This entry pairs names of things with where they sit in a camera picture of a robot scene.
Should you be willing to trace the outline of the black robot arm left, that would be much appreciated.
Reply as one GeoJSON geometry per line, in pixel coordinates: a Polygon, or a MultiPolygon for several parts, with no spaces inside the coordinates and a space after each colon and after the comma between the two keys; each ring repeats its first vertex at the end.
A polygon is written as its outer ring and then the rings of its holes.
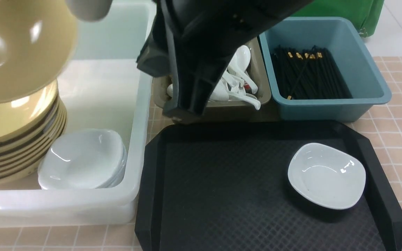
{"type": "Polygon", "coordinates": [[[309,0],[156,0],[156,16],[137,68],[172,76],[163,114],[192,123],[236,50],[310,3],[309,0]]]}

